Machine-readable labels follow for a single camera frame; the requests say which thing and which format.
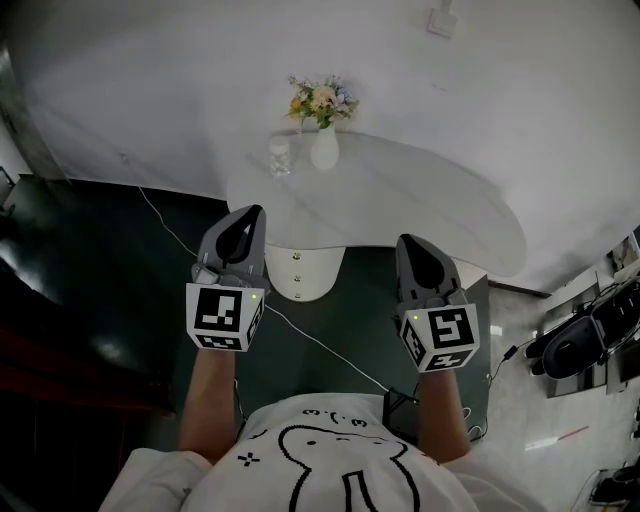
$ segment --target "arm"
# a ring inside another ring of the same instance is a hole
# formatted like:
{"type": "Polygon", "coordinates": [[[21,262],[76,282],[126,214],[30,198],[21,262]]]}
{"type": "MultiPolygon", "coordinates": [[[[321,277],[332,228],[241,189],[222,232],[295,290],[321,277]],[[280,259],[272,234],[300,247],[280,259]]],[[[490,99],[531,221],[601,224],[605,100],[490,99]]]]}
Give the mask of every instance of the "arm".
{"type": "Polygon", "coordinates": [[[218,462],[235,442],[235,354],[199,350],[180,425],[178,449],[218,462]]]}
{"type": "Polygon", "coordinates": [[[459,459],[471,450],[453,370],[420,375],[418,448],[438,463],[459,459]]]}

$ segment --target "dark green floor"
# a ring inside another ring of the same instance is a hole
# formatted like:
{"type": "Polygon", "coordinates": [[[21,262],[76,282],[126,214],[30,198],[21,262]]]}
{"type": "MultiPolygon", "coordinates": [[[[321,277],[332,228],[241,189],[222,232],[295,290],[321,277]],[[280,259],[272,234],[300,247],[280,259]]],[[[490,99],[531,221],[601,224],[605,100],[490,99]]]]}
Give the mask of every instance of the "dark green floor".
{"type": "MultiPolygon", "coordinates": [[[[165,222],[197,251],[204,232],[226,212],[212,199],[148,191],[165,222]]],[[[185,334],[184,289],[194,258],[167,233],[133,187],[21,180],[16,233],[0,240],[4,258],[34,289],[67,306],[91,347],[114,364],[173,379],[178,411],[196,348],[185,334]]],[[[417,373],[396,335],[393,249],[347,249],[334,288],[293,303],[272,292],[267,304],[387,387],[410,394],[417,373]]],[[[488,402],[489,298],[486,279],[469,297],[478,308],[482,346],[458,372],[469,426],[484,424],[488,402]]],[[[379,393],[373,383],[267,311],[251,351],[238,355],[245,412],[294,394],[379,393]]],[[[155,419],[140,443],[171,449],[178,420],[155,419]]]]}

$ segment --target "white wall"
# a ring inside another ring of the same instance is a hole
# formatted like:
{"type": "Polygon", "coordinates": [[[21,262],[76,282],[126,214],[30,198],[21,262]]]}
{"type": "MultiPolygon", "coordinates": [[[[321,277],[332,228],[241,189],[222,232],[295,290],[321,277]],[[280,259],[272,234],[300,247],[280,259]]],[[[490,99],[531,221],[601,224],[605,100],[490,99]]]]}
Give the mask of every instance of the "white wall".
{"type": "Polygon", "coordinates": [[[529,247],[505,281],[552,289],[640,224],[640,10],[454,0],[446,40],[424,30],[435,2],[25,0],[10,51],[69,177],[216,197],[289,126],[288,74],[353,79],[351,129],[493,181],[529,247]]]}
{"type": "Polygon", "coordinates": [[[0,166],[7,171],[14,183],[20,179],[20,174],[31,174],[31,169],[22,158],[2,121],[0,121],[0,166]]]}

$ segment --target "white table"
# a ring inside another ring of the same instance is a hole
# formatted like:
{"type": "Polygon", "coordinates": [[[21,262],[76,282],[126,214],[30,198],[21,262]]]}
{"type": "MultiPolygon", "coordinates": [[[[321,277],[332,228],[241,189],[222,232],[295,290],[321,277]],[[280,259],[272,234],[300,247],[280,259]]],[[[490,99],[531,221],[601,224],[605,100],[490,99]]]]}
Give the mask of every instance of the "white table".
{"type": "Polygon", "coordinates": [[[523,268],[524,233],[491,183],[424,149],[354,133],[338,134],[338,164],[319,171],[309,161],[314,136],[290,137],[298,158],[289,176],[271,176],[265,141],[227,184],[230,210],[265,209],[269,277],[285,297],[321,297],[345,247],[395,247],[403,233],[472,264],[460,266],[463,274],[478,275],[479,267],[512,276],[523,268]]]}

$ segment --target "person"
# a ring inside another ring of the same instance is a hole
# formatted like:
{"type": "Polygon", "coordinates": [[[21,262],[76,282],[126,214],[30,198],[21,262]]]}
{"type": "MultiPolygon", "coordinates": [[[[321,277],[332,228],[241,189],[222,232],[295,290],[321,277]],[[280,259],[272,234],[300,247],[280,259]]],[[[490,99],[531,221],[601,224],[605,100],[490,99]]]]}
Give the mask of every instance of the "person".
{"type": "Polygon", "coordinates": [[[423,373],[414,447],[383,397],[299,395],[257,410],[238,441],[235,354],[200,350],[178,451],[134,450],[101,512],[542,511],[497,454],[471,447],[452,370],[423,373]]]}

